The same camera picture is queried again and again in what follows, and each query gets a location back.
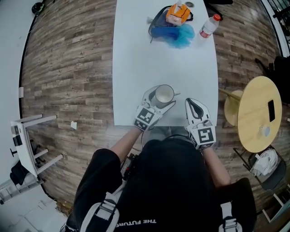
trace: yellow round table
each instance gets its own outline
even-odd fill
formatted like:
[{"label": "yellow round table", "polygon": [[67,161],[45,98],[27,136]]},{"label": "yellow round table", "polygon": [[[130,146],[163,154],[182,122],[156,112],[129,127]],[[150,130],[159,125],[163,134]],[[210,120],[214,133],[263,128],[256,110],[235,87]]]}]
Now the yellow round table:
[{"label": "yellow round table", "polygon": [[[282,103],[276,85],[267,77],[252,79],[244,91],[229,93],[225,101],[225,117],[237,126],[243,147],[250,152],[260,152],[267,148],[277,135],[282,117]],[[270,122],[268,103],[273,100],[275,119]],[[263,128],[270,129],[266,136]]]}]

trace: black phone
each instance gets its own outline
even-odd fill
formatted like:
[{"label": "black phone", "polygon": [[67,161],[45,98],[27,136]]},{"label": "black phone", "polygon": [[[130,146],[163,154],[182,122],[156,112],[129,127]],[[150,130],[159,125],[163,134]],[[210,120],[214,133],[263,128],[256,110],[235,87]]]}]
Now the black phone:
[{"label": "black phone", "polygon": [[269,109],[269,119],[271,122],[275,119],[275,109],[274,109],[274,101],[273,100],[268,102],[268,109]]}]

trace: white desk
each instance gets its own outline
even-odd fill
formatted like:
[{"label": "white desk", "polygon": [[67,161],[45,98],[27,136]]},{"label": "white desk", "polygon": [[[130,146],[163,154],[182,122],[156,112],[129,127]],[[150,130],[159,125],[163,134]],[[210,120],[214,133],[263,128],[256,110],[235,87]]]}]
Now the white desk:
[{"label": "white desk", "polygon": [[63,155],[59,155],[53,160],[49,161],[45,165],[43,165],[40,168],[37,168],[35,166],[35,159],[40,157],[43,154],[46,154],[48,152],[47,149],[37,153],[36,155],[33,154],[31,144],[30,144],[30,139],[28,132],[26,130],[27,127],[36,125],[45,121],[53,120],[56,119],[56,116],[49,116],[49,117],[42,117],[41,115],[36,115],[36,116],[31,116],[27,118],[22,118],[17,121],[12,121],[11,126],[17,126],[19,130],[19,135],[21,138],[22,145],[19,145],[16,147],[20,162],[23,167],[25,167],[30,173],[32,173],[34,176],[37,177],[37,175],[44,170],[46,170],[49,166],[53,165],[57,161],[59,161],[61,158],[63,158]]},{"label": "white desk", "polygon": [[218,114],[218,69],[213,36],[199,38],[199,30],[208,19],[203,1],[190,8],[193,21],[187,22],[195,38],[187,48],[170,48],[166,42],[148,34],[147,17],[154,18],[176,0],[118,0],[113,45],[113,103],[115,125],[132,125],[135,111],[145,91],[168,84],[181,94],[176,105],[158,122],[158,126],[188,125],[184,102],[199,100],[209,109],[213,124]]}]

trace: bottle cap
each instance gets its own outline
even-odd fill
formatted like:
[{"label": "bottle cap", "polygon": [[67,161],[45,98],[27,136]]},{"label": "bottle cap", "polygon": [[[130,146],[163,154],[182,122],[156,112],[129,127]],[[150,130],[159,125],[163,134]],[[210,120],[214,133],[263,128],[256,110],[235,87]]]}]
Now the bottle cap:
[{"label": "bottle cap", "polygon": [[221,21],[222,18],[218,14],[215,14],[213,16],[213,19],[216,20],[216,21]]}]

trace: forearm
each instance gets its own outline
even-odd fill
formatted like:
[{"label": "forearm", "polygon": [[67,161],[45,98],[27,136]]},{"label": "forearm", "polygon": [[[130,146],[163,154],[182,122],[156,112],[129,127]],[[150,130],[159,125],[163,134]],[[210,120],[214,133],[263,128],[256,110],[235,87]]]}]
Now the forearm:
[{"label": "forearm", "polygon": [[137,127],[133,127],[127,134],[125,134],[112,148],[111,151],[119,157],[121,163],[125,157],[129,154],[136,140],[140,136],[142,131]]},{"label": "forearm", "polygon": [[214,150],[206,148],[202,150],[202,153],[216,188],[229,185],[231,183],[230,175]]}]

